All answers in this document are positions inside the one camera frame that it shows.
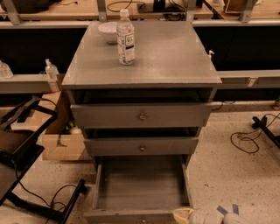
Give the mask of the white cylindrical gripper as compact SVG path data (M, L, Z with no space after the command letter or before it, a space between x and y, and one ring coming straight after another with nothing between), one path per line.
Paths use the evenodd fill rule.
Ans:
M191 208L178 208L173 211L173 218L178 224L221 224L223 218L216 213Z

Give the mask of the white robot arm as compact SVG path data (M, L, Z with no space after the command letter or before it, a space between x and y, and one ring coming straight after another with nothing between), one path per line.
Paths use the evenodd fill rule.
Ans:
M179 208L172 214L178 224L251 224L237 213L225 213L219 216L201 209Z

